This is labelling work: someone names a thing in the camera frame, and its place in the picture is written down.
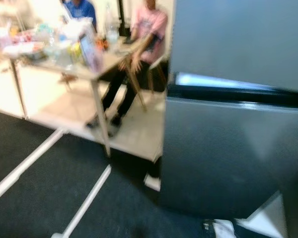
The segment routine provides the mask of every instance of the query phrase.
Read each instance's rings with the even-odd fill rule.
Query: pink shirt
[[[154,35],[152,43],[141,55],[141,60],[152,64],[163,55],[167,23],[168,16],[161,10],[149,10],[145,6],[137,10],[132,30],[138,28],[138,38],[145,38],[148,34]]]

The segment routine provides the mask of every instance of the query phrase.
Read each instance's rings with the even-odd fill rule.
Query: white wall
[[[34,14],[45,22],[53,24],[58,20],[61,14],[61,5],[59,0],[28,0]],[[104,15],[107,3],[110,3],[114,16],[118,18],[117,0],[90,0],[96,10],[97,28],[99,32],[104,31]],[[130,22],[132,13],[137,9],[144,0],[123,0],[124,15],[126,22]],[[157,5],[164,9],[169,16],[169,24],[166,32],[166,46],[170,47],[172,25],[173,25],[173,8],[176,0],[157,0]]]

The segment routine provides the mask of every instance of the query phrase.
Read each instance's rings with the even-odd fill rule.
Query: black pants
[[[141,64],[142,64],[142,68],[138,73],[136,73],[136,78],[137,78],[137,81],[139,82],[140,86],[143,86],[145,79],[146,79],[147,71],[150,67],[150,64],[148,64],[144,61],[141,61]],[[117,70],[117,73],[115,74],[112,81],[110,82],[107,92],[102,99],[104,111],[107,108],[109,108],[110,105],[113,103],[114,98],[118,92],[118,89],[119,89],[120,85],[123,83],[126,76],[127,76],[127,73],[125,70],[123,70],[123,71]],[[120,116],[124,116],[127,113],[128,109],[130,108],[131,104],[133,103],[135,96],[136,96],[136,94],[134,92],[133,86],[131,85],[130,81],[128,80],[125,98],[121,102],[121,104],[119,105],[118,110],[117,110],[117,112]]]

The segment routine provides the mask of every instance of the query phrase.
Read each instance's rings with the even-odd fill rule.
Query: freezer door
[[[298,110],[167,98],[163,205],[247,218],[297,176]]]
[[[298,91],[298,0],[177,0],[171,72]]]

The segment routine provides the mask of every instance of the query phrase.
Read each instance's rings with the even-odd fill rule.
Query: floor
[[[16,88],[11,71],[2,72],[9,66],[8,61],[0,61],[0,110],[15,116],[22,116]],[[87,81],[71,83],[71,89],[60,84],[60,74],[22,66],[18,68],[24,98],[31,121],[51,127],[63,127],[70,133],[83,138],[101,142],[100,130],[90,130],[85,123],[95,114],[92,91]],[[100,83],[104,94],[107,83]],[[122,86],[107,115],[111,117],[123,98]],[[110,144],[118,149],[147,160],[155,160],[162,151],[164,93],[152,95],[143,90],[148,111],[143,112],[138,98],[135,99],[118,135]]]

